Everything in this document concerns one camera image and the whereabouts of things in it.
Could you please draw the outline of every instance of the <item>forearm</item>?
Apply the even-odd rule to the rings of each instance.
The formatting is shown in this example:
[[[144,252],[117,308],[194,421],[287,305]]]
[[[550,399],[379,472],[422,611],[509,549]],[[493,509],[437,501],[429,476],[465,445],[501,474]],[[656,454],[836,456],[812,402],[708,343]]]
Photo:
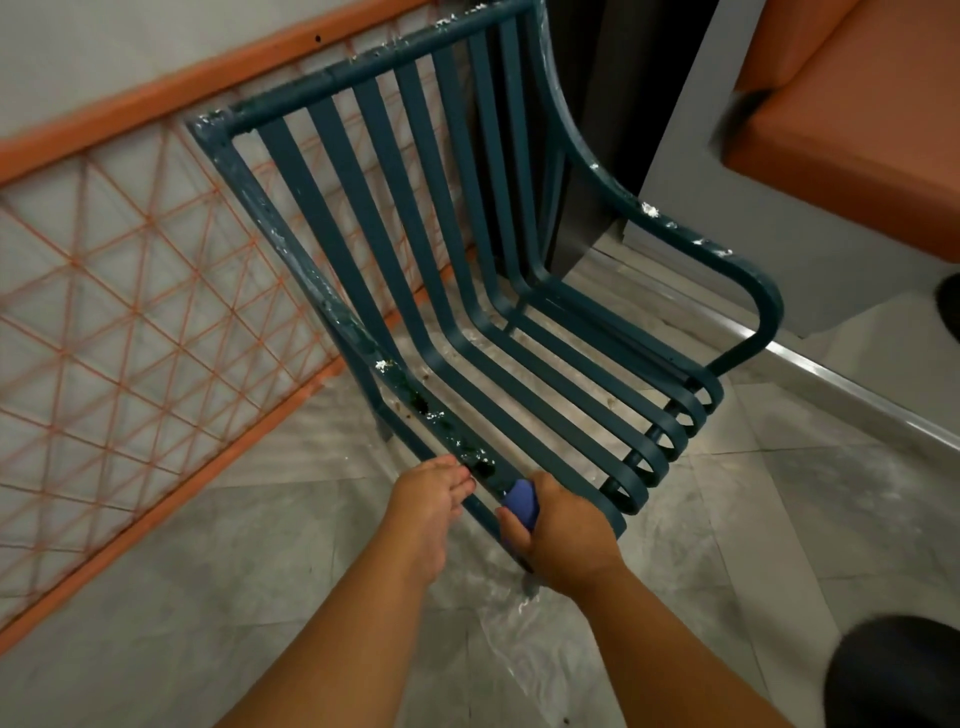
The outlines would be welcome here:
[[[628,726],[788,726],[626,567],[578,595]]]
[[[424,587],[378,534],[219,728],[389,728],[403,694]]]

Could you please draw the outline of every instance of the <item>hand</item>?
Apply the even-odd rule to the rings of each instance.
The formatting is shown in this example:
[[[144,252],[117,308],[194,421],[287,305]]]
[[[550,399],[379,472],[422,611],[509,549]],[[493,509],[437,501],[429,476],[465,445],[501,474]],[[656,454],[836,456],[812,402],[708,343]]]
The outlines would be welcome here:
[[[446,532],[475,489],[467,466],[454,455],[426,460],[396,480],[375,538],[405,559],[425,587],[444,570]]]
[[[504,541],[527,560],[546,585],[577,601],[597,579],[626,569],[613,529],[600,510],[548,473],[530,476],[540,515],[533,533],[507,508],[496,509]]]

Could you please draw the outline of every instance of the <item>black round object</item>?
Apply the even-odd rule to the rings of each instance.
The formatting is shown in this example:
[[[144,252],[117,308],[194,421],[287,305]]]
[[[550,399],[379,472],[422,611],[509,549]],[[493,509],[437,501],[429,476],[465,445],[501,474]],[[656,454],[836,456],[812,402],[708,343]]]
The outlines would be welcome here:
[[[960,342],[960,273],[943,279],[937,286],[935,297],[944,326]]]
[[[824,684],[827,728],[960,726],[960,632],[880,617],[840,641]]]

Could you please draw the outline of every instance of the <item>orange leather seat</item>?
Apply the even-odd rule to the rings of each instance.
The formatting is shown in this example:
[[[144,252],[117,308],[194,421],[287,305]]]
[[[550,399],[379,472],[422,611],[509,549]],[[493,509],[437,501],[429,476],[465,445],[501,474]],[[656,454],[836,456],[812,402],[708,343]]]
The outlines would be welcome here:
[[[960,262],[960,0],[861,0],[724,163]]]

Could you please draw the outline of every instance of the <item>person's left arm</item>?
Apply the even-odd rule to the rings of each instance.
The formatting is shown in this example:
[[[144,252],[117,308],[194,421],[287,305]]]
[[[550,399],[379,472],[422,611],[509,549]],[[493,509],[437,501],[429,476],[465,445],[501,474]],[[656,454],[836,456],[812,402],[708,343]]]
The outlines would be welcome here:
[[[376,534],[317,613],[217,728],[394,724],[426,588],[475,484],[453,455],[400,476]]]

